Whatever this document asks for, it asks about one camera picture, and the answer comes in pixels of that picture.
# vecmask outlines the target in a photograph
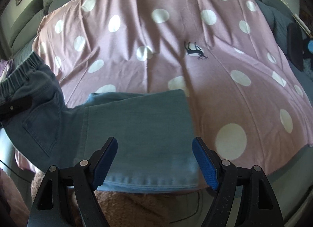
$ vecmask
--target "pink bed sheet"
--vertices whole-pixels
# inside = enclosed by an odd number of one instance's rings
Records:
[[[266,174],[313,144],[313,109],[254,0],[72,0],[33,49],[68,107],[93,92],[183,89],[196,136]]]

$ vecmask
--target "black device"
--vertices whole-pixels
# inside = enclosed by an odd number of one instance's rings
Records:
[[[117,140],[110,137],[89,160],[82,160],[66,169],[51,166],[37,192],[27,226],[75,226],[66,189],[74,186],[84,226],[109,227],[93,191],[103,184],[117,147]],[[206,182],[216,191],[201,227],[226,226],[237,186],[243,186],[243,192],[235,226],[284,226],[277,199],[260,166],[246,169],[221,160],[200,137],[193,140],[192,149]]]

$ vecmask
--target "back pocket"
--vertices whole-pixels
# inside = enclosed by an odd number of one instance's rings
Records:
[[[58,92],[53,98],[32,110],[23,122],[24,129],[34,138],[43,151],[50,153],[58,139],[60,105]]]

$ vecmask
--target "black wire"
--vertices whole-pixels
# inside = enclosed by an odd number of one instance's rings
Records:
[[[7,166],[4,162],[2,162],[2,164],[5,166],[5,167],[7,167],[10,171],[12,171],[16,176],[18,176],[20,179],[22,179],[22,180],[24,180],[24,181],[26,181],[27,183],[32,183],[32,182],[30,182],[30,181],[28,181],[27,179],[24,179],[24,178],[22,178],[20,175],[18,175],[14,170],[12,170],[9,166]]]
[[[198,210],[199,210],[199,204],[200,204],[200,193],[199,193],[198,191],[197,191],[197,193],[198,193],[198,206],[197,206],[196,212],[195,212],[195,213],[193,213],[192,215],[188,216],[188,217],[185,217],[185,218],[183,218],[183,219],[176,220],[176,221],[173,221],[173,222],[170,222],[170,223],[177,223],[177,222],[180,222],[180,221],[186,220],[186,219],[188,219],[188,218],[190,218],[190,217],[193,217],[196,213],[198,213]]]

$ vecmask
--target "brown fur fabric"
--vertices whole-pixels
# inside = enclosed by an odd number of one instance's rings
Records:
[[[34,201],[44,173],[36,173],[31,185]],[[128,194],[118,192],[94,192],[98,203],[111,227],[167,227],[168,208],[174,196],[162,194]],[[77,226],[83,226],[73,189],[69,190],[70,205]]]

